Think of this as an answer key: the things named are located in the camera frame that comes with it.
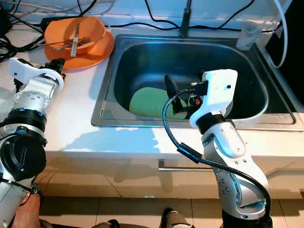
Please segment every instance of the sink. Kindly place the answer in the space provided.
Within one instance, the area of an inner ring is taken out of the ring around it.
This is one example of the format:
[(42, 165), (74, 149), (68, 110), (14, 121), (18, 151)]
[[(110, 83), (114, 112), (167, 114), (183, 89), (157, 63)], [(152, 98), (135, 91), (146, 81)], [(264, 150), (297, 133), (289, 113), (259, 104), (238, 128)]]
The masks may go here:
[[(179, 38), (118, 35), (92, 116), (96, 126), (162, 126), (162, 120), (129, 111), (134, 93), (144, 87), (166, 88), (170, 75), (179, 89), (201, 81), (204, 71), (238, 72), (233, 103), (227, 119), (238, 129), (302, 131), (304, 126), (274, 80), (254, 45), (235, 48), (233, 38)], [(169, 119), (172, 127), (190, 127), (186, 119)]]

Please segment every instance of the tile floor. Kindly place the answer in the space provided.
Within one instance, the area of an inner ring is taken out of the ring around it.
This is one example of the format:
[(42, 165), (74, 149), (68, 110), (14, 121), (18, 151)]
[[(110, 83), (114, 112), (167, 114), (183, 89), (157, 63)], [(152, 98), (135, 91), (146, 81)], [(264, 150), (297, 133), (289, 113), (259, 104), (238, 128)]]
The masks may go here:
[[(217, 199), (46, 197), (40, 218), (84, 228), (109, 219), (138, 225), (137, 228), (158, 228), (166, 207), (179, 211), (196, 228), (219, 228), (221, 225), (221, 207)], [(271, 216), (274, 228), (302, 228), (304, 199), (273, 200)]]

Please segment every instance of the green sponge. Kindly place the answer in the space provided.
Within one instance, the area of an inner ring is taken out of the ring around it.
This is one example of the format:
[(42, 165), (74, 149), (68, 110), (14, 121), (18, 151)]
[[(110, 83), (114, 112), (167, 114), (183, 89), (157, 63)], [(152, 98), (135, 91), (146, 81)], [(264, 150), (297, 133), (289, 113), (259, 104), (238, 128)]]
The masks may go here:
[[(162, 108), (168, 100), (167, 91), (158, 88), (145, 87), (137, 90), (133, 95), (129, 111), (136, 115), (149, 117), (162, 117)], [(187, 114), (174, 115), (173, 107), (169, 105), (167, 110), (168, 119), (185, 119)]]

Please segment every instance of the drawer handle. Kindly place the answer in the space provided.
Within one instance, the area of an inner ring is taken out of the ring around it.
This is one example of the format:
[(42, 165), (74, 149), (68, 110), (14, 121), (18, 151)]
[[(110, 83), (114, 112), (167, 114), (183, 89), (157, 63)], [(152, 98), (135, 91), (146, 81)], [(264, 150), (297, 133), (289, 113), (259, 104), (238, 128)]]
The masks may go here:
[(178, 172), (178, 171), (213, 171), (212, 168), (194, 168), (194, 167), (165, 167), (164, 160), (158, 160), (158, 171), (162, 172)]

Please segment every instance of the wall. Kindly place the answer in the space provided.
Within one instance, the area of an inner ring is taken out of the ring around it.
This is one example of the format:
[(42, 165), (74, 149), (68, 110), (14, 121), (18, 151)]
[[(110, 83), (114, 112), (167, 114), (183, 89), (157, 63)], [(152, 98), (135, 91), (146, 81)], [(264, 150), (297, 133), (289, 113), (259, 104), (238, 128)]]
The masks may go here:
[[(111, 0), (99, 0), (90, 12), (100, 13), (107, 9)], [(287, 8), (292, 0), (280, 0)], [(39, 5), (50, 4), (50, 0), (25, 0)], [(81, 3), (90, 3), (91, 0), (80, 0)], [(226, 19), (235, 11), (244, 7), (250, 0), (193, 0), (192, 17), (198, 19)], [(52, 5), (71, 7), (77, 5), (76, 0), (52, 0)], [(186, 0), (149, 0), (154, 16), (182, 17)], [(20, 6), (20, 11), (32, 10), (33, 8)], [(115, 0), (115, 4), (108, 14), (112, 15), (142, 15), (148, 16), (144, 0)], [(235, 19), (271, 20), (277, 15), (273, 0), (256, 0), (246, 11), (239, 14)]]

